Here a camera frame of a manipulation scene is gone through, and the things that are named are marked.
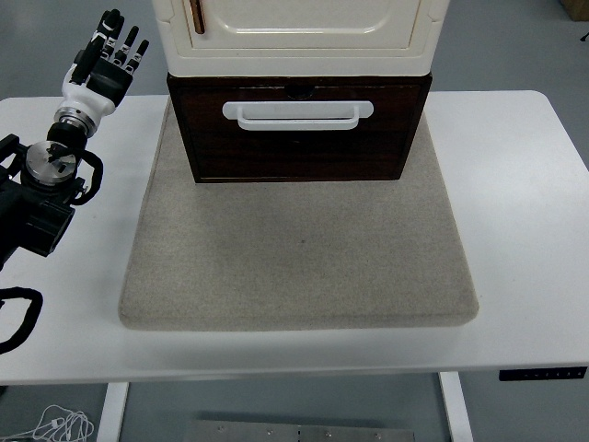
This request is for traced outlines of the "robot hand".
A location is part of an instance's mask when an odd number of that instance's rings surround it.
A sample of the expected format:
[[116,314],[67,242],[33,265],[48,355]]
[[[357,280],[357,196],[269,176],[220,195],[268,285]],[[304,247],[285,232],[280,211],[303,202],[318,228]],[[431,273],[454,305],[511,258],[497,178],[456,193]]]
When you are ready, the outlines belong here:
[[62,84],[64,100],[54,119],[67,118],[97,126],[121,104],[133,82],[149,46],[143,40],[133,48],[139,28],[131,27],[123,43],[118,43],[124,16],[117,9],[105,11],[86,48],[67,71]]

